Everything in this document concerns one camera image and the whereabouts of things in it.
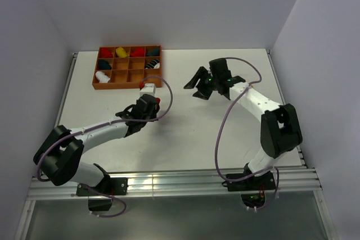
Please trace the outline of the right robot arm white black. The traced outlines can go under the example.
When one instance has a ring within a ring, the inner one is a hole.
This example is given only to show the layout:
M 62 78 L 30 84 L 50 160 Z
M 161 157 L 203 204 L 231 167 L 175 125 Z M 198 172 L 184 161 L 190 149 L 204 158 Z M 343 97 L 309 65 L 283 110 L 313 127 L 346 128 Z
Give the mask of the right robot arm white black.
M 208 69 L 199 67 L 184 89 L 196 88 L 193 96 L 203 100 L 208 100 L 216 91 L 232 102 L 230 110 L 239 104 L 260 122 L 261 148 L 246 164 L 245 175 L 238 178 L 249 189 L 256 189 L 263 182 L 262 175 L 272 169 L 286 152 L 302 143 L 302 131 L 293 105 L 282 105 L 255 90 L 253 85 L 260 83 L 261 78 L 246 81 L 239 75 L 233 76 L 228 60 L 228 57 L 218 58 L 209 62 Z

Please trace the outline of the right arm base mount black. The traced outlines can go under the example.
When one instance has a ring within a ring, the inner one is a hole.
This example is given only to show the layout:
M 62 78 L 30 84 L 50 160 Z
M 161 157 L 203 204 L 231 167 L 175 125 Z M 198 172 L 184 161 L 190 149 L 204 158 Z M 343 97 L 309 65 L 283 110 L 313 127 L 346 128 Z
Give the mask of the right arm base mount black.
M 241 182 L 223 181 L 222 186 L 227 188 L 228 192 L 249 192 L 254 193 L 241 194 L 241 199 L 246 207 L 258 209 L 266 204 L 265 191 L 278 190 L 278 180 L 275 180 L 272 172 L 267 172 L 261 176 L 252 176 Z

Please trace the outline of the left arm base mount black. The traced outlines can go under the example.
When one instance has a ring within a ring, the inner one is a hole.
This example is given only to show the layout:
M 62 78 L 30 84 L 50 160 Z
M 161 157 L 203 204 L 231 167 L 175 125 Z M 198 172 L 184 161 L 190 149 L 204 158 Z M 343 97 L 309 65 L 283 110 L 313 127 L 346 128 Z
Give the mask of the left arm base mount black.
M 108 178 L 96 187 L 88 187 L 85 184 L 78 184 L 76 189 L 77 197 L 88 197 L 88 209 L 102 215 L 108 212 L 113 206 L 123 206 L 122 202 L 113 199 L 115 196 L 127 194 L 128 178 Z

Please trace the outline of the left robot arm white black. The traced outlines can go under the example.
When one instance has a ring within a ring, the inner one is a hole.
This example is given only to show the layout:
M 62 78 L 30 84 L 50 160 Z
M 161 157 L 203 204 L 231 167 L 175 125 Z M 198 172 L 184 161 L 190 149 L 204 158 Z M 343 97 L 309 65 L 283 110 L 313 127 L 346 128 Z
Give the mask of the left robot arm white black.
M 75 129 L 55 127 L 33 157 L 37 176 L 44 173 L 55 186 L 77 182 L 89 186 L 95 194 L 106 193 L 110 187 L 108 173 L 100 165 L 81 162 L 82 154 L 139 132 L 157 117 L 159 109 L 160 99 L 144 94 L 107 122 Z

